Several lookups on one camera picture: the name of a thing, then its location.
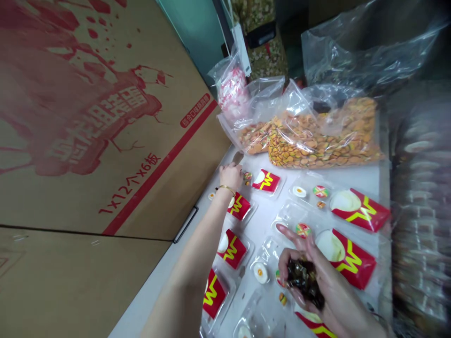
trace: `yellow w logo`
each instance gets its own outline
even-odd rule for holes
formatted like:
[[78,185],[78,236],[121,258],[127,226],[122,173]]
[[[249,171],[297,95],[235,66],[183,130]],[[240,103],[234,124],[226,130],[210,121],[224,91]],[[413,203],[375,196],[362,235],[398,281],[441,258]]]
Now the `yellow w logo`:
[[314,334],[319,335],[321,333],[327,334],[330,338],[337,338],[335,334],[329,331],[325,326],[320,326],[316,329],[311,330]]
[[230,210],[230,214],[231,215],[233,215],[233,212],[236,212],[236,213],[238,213],[238,212],[240,212],[240,209],[241,209],[241,207],[243,206],[241,203],[240,203],[240,200],[241,200],[241,195],[237,198],[237,200],[235,201],[235,204],[233,205],[233,207],[232,207],[232,209]]
[[345,263],[341,263],[336,269],[340,272],[343,270],[348,270],[352,272],[353,274],[358,273],[358,268],[356,265],[362,265],[362,260],[357,257],[355,253],[352,252],[352,242],[348,239],[348,253],[352,256],[346,256]]
[[270,186],[271,185],[271,182],[272,182],[272,177],[270,177],[270,172],[268,172],[267,174],[266,174],[266,178],[264,179],[264,181],[262,182],[262,185],[260,186],[260,190],[262,190],[263,189],[263,187],[265,186],[265,185],[267,185],[267,186]]
[[227,258],[230,258],[233,261],[233,259],[235,258],[236,248],[233,246],[233,244],[235,243],[235,240],[236,240],[236,236],[230,242],[230,248],[227,249],[227,253],[224,255],[224,260],[226,260]]
[[216,275],[213,277],[213,280],[211,281],[209,287],[210,291],[207,291],[205,293],[205,297],[203,298],[203,303],[209,306],[213,305],[213,299],[216,298],[216,296],[218,295],[215,288],[213,287],[217,278],[218,277]]
[[365,196],[365,198],[363,199],[363,205],[366,207],[361,207],[360,210],[362,210],[363,214],[356,212],[355,214],[349,216],[348,218],[346,218],[346,220],[348,222],[352,222],[354,221],[356,218],[360,217],[363,218],[365,221],[370,221],[371,220],[371,216],[369,214],[375,215],[376,214],[376,210],[373,209],[372,206],[369,205],[369,198],[367,196]]

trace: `sealed bag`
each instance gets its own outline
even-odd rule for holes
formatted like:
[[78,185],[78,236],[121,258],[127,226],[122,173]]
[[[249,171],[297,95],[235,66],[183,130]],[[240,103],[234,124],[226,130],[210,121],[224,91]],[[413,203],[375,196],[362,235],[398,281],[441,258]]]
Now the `sealed bag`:
[[291,80],[281,104],[270,133],[273,165],[324,169],[384,157],[374,140],[377,103],[362,91],[327,84],[301,91]]
[[208,75],[215,80],[218,104],[225,117],[235,121],[240,113],[245,112],[239,107],[249,101],[246,76],[241,69],[238,49],[233,47],[231,55],[218,62]]
[[224,132],[242,152],[254,155],[268,151],[271,119],[279,111],[285,77],[260,78],[245,88],[249,99],[218,115]]

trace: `dark candy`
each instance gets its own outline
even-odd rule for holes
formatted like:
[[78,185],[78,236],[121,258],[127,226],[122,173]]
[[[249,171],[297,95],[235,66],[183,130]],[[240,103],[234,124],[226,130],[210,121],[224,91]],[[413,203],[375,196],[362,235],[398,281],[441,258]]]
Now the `dark candy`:
[[319,290],[315,265],[311,261],[290,259],[287,283],[298,288],[304,299],[312,302],[318,310],[323,309],[324,296]]

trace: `red packaging card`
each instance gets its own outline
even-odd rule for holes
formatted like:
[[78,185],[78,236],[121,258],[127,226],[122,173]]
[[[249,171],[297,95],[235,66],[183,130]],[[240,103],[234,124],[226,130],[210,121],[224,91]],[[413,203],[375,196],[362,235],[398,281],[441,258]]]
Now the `red packaging card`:
[[227,209],[227,212],[235,216],[239,221],[242,221],[249,210],[250,203],[237,192],[235,202],[232,207]]
[[355,189],[335,193],[331,210],[342,219],[369,231],[377,232],[390,217],[390,211]]
[[207,290],[203,297],[203,309],[211,318],[215,319],[225,299],[226,292],[219,282],[215,271],[211,269],[208,275]]
[[368,252],[351,242],[351,240],[344,237],[337,230],[332,229],[332,233],[343,244],[345,257],[341,261],[332,261],[330,263],[346,277],[349,284],[364,290],[377,265],[376,260]]
[[277,186],[279,185],[280,177],[266,171],[265,169],[260,169],[259,174],[257,175],[255,182],[252,186],[256,189],[263,190],[266,192],[275,192]]
[[247,249],[232,230],[228,229],[225,235],[228,240],[227,249],[224,252],[218,250],[218,255],[236,270],[246,254]]
[[315,323],[305,318],[300,312],[295,311],[296,316],[319,338],[337,338],[324,323]]

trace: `hand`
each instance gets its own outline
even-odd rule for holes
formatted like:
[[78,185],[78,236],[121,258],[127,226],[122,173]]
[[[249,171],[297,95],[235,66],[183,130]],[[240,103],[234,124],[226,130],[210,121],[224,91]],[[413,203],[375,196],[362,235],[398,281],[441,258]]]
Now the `hand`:
[[241,187],[243,183],[243,173],[241,172],[242,166],[235,165],[235,162],[231,162],[229,165],[219,167],[220,184],[226,185],[232,188],[234,192]]
[[368,312],[351,285],[330,264],[318,249],[310,234],[302,239],[287,227],[278,224],[277,229],[285,235],[297,250],[286,248],[279,259],[280,277],[288,278],[288,260],[300,259],[302,255],[313,262],[316,267],[319,289],[324,296],[325,305],[320,312],[312,303],[305,302],[297,288],[290,288],[295,301],[303,309],[317,314],[324,324],[338,337],[387,337],[382,326]]

